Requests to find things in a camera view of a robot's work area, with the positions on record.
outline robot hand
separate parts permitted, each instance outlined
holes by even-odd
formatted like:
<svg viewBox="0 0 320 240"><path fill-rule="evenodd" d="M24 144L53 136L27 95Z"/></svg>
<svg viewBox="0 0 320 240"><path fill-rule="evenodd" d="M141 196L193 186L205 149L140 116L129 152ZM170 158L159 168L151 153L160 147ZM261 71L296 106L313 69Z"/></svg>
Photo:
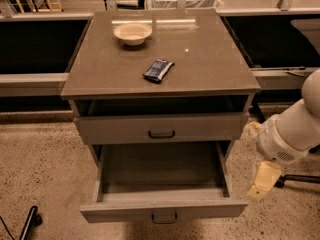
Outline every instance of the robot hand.
<svg viewBox="0 0 320 240"><path fill-rule="evenodd" d="M260 126L257 150L267 161L258 164L249 196L263 197L281 176L281 165L297 162L320 144L320 69L304 82L302 97Z"/></svg>

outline black cable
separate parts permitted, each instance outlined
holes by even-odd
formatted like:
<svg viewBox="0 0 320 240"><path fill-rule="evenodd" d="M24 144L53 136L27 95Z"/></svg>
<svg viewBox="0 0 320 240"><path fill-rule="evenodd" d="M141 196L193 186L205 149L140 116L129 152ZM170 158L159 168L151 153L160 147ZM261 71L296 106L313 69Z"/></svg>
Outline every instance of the black cable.
<svg viewBox="0 0 320 240"><path fill-rule="evenodd" d="M3 223L4 228L7 230L7 233L9 234L9 236L11 237L12 240L14 240L13 236L11 235L9 229L7 228L6 223L4 222L4 220L2 219L2 217L0 216L0 220Z"/></svg>

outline bowl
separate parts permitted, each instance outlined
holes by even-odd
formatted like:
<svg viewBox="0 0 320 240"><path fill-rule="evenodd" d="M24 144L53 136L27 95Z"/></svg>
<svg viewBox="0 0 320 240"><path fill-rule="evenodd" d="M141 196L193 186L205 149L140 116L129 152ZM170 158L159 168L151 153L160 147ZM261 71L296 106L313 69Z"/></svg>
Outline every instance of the bowl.
<svg viewBox="0 0 320 240"><path fill-rule="evenodd" d="M151 33L152 28L140 22L121 24L114 29L114 35L130 46L142 44Z"/></svg>

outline cabinet top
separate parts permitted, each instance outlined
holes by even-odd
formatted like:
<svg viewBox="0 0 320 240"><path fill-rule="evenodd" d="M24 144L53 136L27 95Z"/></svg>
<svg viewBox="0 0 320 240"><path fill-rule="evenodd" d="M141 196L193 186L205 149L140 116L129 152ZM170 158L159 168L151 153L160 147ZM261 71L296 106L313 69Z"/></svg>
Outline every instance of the cabinet top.
<svg viewBox="0 0 320 240"><path fill-rule="evenodd" d="M114 28L144 22L152 35L127 46ZM143 78L156 59L174 62L161 84ZM260 89L214 10L97 12L62 90L65 99L246 94Z"/></svg>

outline closed drawer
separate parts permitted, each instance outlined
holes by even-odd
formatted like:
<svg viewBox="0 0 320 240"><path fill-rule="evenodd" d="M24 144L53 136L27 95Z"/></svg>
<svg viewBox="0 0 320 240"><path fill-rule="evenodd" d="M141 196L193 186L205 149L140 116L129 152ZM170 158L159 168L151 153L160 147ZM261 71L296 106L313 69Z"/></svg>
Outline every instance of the closed drawer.
<svg viewBox="0 0 320 240"><path fill-rule="evenodd" d="M106 145L81 213L91 223L239 216L247 203L230 188L216 142Z"/></svg>
<svg viewBox="0 0 320 240"><path fill-rule="evenodd" d="M87 117L75 119L85 144L238 139L247 113Z"/></svg>

